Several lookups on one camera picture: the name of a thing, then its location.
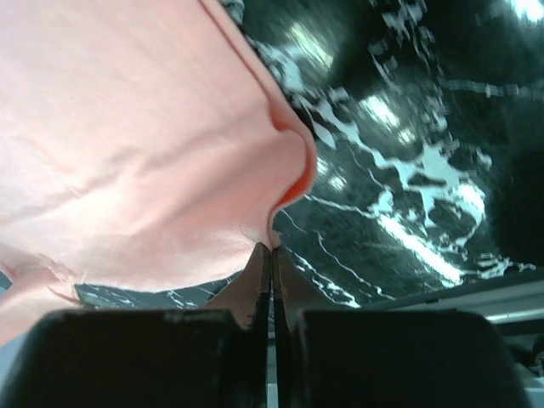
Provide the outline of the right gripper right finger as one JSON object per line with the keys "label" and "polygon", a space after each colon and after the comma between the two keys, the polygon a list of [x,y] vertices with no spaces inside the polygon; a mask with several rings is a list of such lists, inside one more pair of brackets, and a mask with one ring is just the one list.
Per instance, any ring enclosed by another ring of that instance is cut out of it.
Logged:
{"label": "right gripper right finger", "polygon": [[283,248],[271,261],[280,406],[530,405],[506,344],[483,316],[342,309]]}

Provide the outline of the salmon pink t-shirt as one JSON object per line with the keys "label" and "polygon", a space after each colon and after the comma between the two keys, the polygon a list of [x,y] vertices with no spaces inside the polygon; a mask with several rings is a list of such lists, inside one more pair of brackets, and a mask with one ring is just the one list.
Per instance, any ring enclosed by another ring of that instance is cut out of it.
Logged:
{"label": "salmon pink t-shirt", "polygon": [[316,148],[217,1],[1,4],[1,340],[81,284],[221,280],[307,193]]}

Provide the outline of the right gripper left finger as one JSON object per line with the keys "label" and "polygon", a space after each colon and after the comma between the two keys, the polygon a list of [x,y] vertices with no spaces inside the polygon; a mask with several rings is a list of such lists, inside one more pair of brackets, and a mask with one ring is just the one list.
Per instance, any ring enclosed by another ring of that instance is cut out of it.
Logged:
{"label": "right gripper left finger", "polygon": [[263,407],[270,250],[198,309],[65,309],[28,333],[4,407]]}

